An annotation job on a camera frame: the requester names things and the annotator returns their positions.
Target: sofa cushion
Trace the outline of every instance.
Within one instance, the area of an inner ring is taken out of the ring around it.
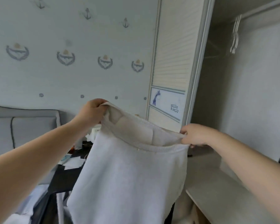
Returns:
[[[56,127],[56,117],[15,117],[12,121],[15,147],[17,148]]]
[[[11,117],[0,118],[0,155],[13,149],[10,123]]]

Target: closet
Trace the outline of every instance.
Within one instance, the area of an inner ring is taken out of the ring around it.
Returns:
[[[158,12],[147,119],[210,126],[278,161],[280,0],[160,0]],[[173,223],[186,200],[212,224],[278,223],[215,152],[188,159]]]

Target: white shelf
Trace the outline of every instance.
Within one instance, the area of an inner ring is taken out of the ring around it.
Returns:
[[[278,223],[240,183],[214,167],[188,159],[185,189],[211,224]]]

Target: sofa backrest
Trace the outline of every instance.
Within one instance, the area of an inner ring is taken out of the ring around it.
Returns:
[[[60,126],[58,110],[0,107],[0,155]]]

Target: sliding door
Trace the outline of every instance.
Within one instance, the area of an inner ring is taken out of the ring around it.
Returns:
[[[179,132],[190,122],[214,0],[159,0],[146,118]]]

